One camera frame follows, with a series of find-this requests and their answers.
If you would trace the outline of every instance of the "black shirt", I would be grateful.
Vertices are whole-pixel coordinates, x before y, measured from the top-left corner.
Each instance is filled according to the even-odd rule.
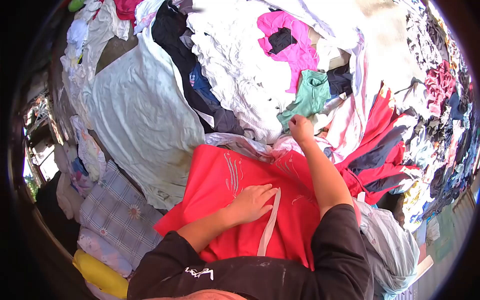
[[[312,237],[315,271],[292,260],[240,256],[203,261],[175,231],[140,261],[127,299],[180,297],[219,289],[249,300],[365,299],[371,270],[353,207],[328,210]]]

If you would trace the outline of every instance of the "person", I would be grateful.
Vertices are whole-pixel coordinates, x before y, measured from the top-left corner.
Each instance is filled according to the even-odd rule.
[[[308,119],[288,122],[312,176],[320,224],[312,237],[314,271],[298,262],[242,256],[206,263],[198,253],[222,232],[272,209],[271,184],[249,186],[217,212],[169,232],[140,262],[127,299],[277,300],[373,297],[371,269],[350,192],[313,139]]]

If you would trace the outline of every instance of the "floor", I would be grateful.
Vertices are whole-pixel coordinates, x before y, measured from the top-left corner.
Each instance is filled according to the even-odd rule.
[[[61,79],[63,66],[60,62],[60,57],[64,55],[64,50],[67,47],[67,31],[72,21],[73,13],[68,14],[62,22],[60,34],[57,37],[52,51],[52,65],[50,67],[49,78],[51,80],[49,86],[51,87],[51,95],[53,98],[53,115],[55,121],[60,127],[60,131],[63,134],[64,140],[67,141],[70,145],[76,144],[74,130],[72,124],[70,123],[70,117],[75,115],[75,110],[71,106],[67,93],[65,92],[63,87],[63,82]],[[116,36],[113,37],[110,41],[108,41],[96,66],[96,73],[102,71],[114,60],[127,53],[137,44],[138,39],[136,36],[133,35],[133,28],[130,24],[129,39],[127,41],[119,39]],[[102,149],[103,153],[105,154],[105,160],[109,161],[110,159],[112,159],[112,156],[103,146],[95,131],[89,130],[89,133],[95,139],[97,144],[100,146],[100,149]],[[123,169],[119,168],[119,170],[139,192],[142,192],[140,186]]]

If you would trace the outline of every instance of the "teal shirt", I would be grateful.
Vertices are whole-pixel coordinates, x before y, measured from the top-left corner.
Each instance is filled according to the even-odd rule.
[[[301,72],[295,101],[287,106],[287,109],[277,116],[282,123],[283,131],[288,133],[288,121],[296,115],[309,117],[320,112],[327,99],[330,99],[330,87],[327,74],[312,70]]]

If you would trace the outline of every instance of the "yellow pillow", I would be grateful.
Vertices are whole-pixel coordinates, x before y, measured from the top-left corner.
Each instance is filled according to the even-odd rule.
[[[121,299],[127,298],[128,281],[103,262],[79,249],[73,256],[73,265],[86,281],[102,292]]]

